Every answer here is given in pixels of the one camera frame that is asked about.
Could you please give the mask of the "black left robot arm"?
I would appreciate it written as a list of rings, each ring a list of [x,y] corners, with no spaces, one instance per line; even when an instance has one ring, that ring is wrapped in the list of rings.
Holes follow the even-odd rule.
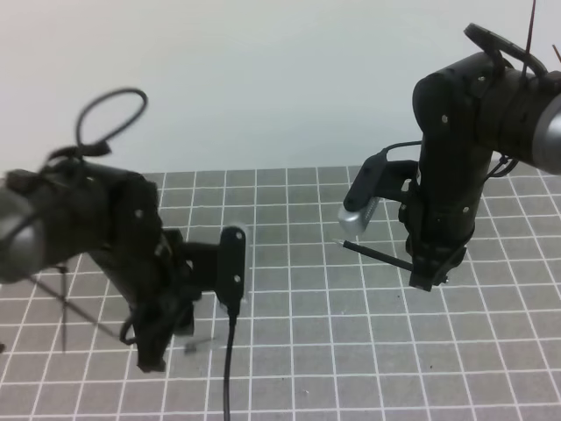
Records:
[[[129,305],[121,341],[137,347],[141,371],[162,372],[193,305],[181,292],[181,231],[164,228],[158,205],[156,183],[124,169],[70,159],[45,175],[12,170],[1,188],[1,281],[89,255]]]

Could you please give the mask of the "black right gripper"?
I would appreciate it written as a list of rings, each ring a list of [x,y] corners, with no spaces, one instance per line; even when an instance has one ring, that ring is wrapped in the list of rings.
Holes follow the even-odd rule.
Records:
[[[407,230],[406,252],[413,268],[408,284],[431,290],[448,282],[448,273],[459,266],[475,229],[476,203],[448,203],[432,197],[416,177],[408,185],[398,219]]]

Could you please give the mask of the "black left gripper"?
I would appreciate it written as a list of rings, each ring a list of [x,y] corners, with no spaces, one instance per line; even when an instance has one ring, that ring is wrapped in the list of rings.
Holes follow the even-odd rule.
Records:
[[[163,231],[155,254],[156,273],[153,289],[130,306],[118,337],[137,349],[137,367],[144,373],[166,370],[164,354],[175,334],[194,332],[195,302],[201,290],[191,283],[192,268],[183,253],[185,243],[178,229]]]

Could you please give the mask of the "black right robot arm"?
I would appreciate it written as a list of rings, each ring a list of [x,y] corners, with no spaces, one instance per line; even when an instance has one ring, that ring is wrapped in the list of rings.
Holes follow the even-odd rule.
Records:
[[[423,139],[408,201],[410,286],[431,290],[465,256],[494,153],[560,173],[560,74],[479,25],[479,52],[419,81],[413,109]]]

